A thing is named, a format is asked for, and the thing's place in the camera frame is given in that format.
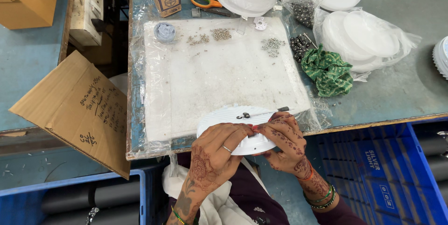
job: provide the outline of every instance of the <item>pile of screws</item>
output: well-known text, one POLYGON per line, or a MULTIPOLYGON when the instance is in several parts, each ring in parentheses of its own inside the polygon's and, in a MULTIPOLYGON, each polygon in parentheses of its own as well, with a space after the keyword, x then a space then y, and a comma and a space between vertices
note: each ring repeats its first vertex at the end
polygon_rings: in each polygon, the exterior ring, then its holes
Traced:
POLYGON ((213 32, 211 36, 213 36, 213 39, 216 41, 220 39, 229 39, 232 38, 229 32, 230 28, 215 28, 213 30, 210 30, 210 32, 213 32))
POLYGON ((202 34, 199 34, 199 37, 201 37, 200 40, 194 40, 193 37, 189 36, 189 37, 188 37, 188 41, 187 41, 187 43, 188 43, 188 42, 191 42, 190 45, 196 45, 196 44, 200 44, 200 43, 207 43, 207 42, 210 41, 209 36, 206 35, 206 34, 203 34, 203 35, 202 35, 202 34))
POLYGON ((312 1, 293 3, 293 16, 296 20, 309 28, 313 28, 314 3, 312 1))
POLYGON ((284 46, 286 45, 286 42, 283 40, 279 40, 277 38, 269 38, 269 39, 264 39, 261 41, 262 43, 265 43, 261 49, 263 50, 269 50, 268 53, 270 54, 270 57, 277 57, 279 55, 279 51, 277 49, 280 48, 280 46, 284 46))
POLYGON ((314 44, 306 36, 306 34, 299 35, 296 38, 291 37, 289 41, 291 49, 294 52, 294 60, 296 60, 298 63, 302 61, 302 58, 307 50, 315 48, 314 44))

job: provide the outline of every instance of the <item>hand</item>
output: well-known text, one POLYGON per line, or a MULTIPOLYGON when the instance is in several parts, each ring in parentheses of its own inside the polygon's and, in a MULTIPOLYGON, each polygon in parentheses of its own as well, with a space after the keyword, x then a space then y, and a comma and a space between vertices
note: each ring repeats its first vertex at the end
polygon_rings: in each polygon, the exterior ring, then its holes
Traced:
POLYGON ((299 130, 296 119, 288 112, 276 112, 269 122, 252 127, 255 133, 261 133, 274 142, 282 151, 253 154, 263 154, 275 170, 294 174, 299 179, 311 175, 311 167, 305 157, 306 140, 299 130))
POLYGON ((187 184, 199 188, 203 198, 237 171, 243 156, 232 156, 222 145, 235 150, 246 136, 254 135, 250 127, 245 124, 217 124, 204 131, 191 145, 190 182, 187 184))

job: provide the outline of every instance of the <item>purple clothing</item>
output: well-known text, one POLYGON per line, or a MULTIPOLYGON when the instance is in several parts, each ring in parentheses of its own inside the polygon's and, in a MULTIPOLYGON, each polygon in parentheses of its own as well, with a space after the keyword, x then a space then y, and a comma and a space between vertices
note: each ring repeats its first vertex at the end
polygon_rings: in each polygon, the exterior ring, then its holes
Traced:
POLYGON ((313 211, 313 214, 316 216, 317 222, 321 225, 367 225, 366 222, 352 212, 351 208, 342 198, 339 198, 339 203, 334 209, 325 213, 316 213, 313 211))
MULTIPOLYGON (((185 152, 177 154, 179 165, 190 168, 191 153, 185 152)), ((271 225, 289 225, 288 217, 282 206, 273 200, 255 179, 252 173, 242 164, 238 166, 237 172, 229 181, 232 183, 229 196, 252 220, 257 218, 269 219, 271 225)), ((173 204, 176 199, 170 197, 173 204)), ((342 199, 332 211, 326 213, 313 212, 317 221, 321 225, 365 225, 366 223, 357 217, 342 199)))

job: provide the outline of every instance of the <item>silver ring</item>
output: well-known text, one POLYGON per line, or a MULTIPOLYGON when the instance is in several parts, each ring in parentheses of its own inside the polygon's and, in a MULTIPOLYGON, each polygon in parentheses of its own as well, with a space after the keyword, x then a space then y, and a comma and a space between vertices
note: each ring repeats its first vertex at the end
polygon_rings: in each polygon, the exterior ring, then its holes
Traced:
POLYGON ((224 147, 224 149, 226 149, 227 151, 229 151, 230 153, 232 153, 231 150, 229 150, 227 147, 225 147, 224 145, 221 145, 222 147, 224 147))

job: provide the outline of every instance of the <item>workbench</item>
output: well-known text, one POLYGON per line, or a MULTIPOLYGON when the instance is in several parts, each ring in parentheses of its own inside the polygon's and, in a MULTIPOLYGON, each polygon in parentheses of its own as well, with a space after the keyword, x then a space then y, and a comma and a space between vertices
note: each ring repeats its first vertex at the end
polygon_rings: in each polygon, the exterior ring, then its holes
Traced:
MULTIPOLYGON (((135 7, 142 4, 143 0, 130 2, 135 7)), ((190 0, 181 2, 182 11, 166 19, 191 17, 194 5, 190 0)), ((448 35, 446 0, 361 0, 357 6, 362 6, 365 11, 397 25, 406 32, 421 36, 423 40, 417 50, 400 62, 391 67, 374 70, 369 75, 368 82, 354 82, 348 95, 324 99, 333 115, 328 116, 332 126, 320 131, 305 132, 305 135, 448 116, 448 81, 437 71, 432 61, 434 45, 448 35)), ((129 13, 129 33, 132 34, 131 18, 135 9, 129 13)), ((201 14, 202 17, 211 16, 208 13, 201 14)), ((290 27, 291 35, 304 32, 312 35, 310 29, 301 25, 290 27)), ((137 146, 143 129, 137 117, 137 111, 142 107, 141 84, 131 55, 128 65, 127 139, 132 141, 132 147, 128 147, 129 151, 137 146)), ((304 83, 310 86, 311 81, 304 79, 304 83)), ((192 141, 191 138, 178 139, 173 142, 171 148, 177 152, 187 151, 192 141)))
POLYGON ((51 27, 0 26, 0 155, 21 150, 21 144, 26 151, 66 146, 8 109, 65 59, 72 8, 73 0, 57 0, 51 27))

